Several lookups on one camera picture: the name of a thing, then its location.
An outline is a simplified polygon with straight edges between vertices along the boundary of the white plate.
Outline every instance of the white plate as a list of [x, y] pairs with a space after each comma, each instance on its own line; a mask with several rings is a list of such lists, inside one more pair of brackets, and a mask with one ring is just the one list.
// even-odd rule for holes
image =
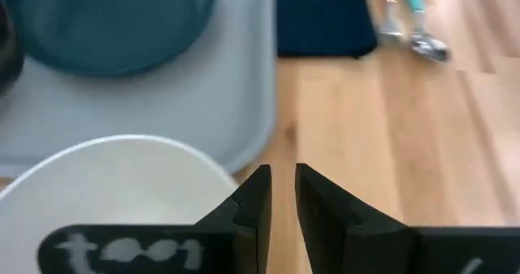
[[203, 153], [151, 136], [113, 136], [39, 163], [0, 193], [0, 272], [37, 274], [39, 243], [70, 224], [193, 224], [237, 185]]

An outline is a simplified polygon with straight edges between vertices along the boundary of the white tray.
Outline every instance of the white tray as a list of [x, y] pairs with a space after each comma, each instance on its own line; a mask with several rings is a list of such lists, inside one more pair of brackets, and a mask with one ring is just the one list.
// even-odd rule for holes
[[28, 58], [0, 109], [0, 176], [114, 134], [186, 142], [228, 171], [250, 162], [275, 121], [274, 0], [217, 0], [195, 44], [130, 79], [73, 77]]

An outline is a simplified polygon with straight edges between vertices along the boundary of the wooden table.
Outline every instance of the wooden table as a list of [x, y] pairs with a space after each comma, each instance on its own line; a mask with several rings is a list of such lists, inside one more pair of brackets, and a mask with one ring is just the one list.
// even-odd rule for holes
[[[380, 0], [370, 4], [380, 20]], [[520, 0], [427, 5], [451, 63], [391, 47], [360, 61], [279, 61], [271, 144], [238, 176], [273, 169], [270, 273], [310, 273], [295, 162], [407, 224], [519, 224]]]

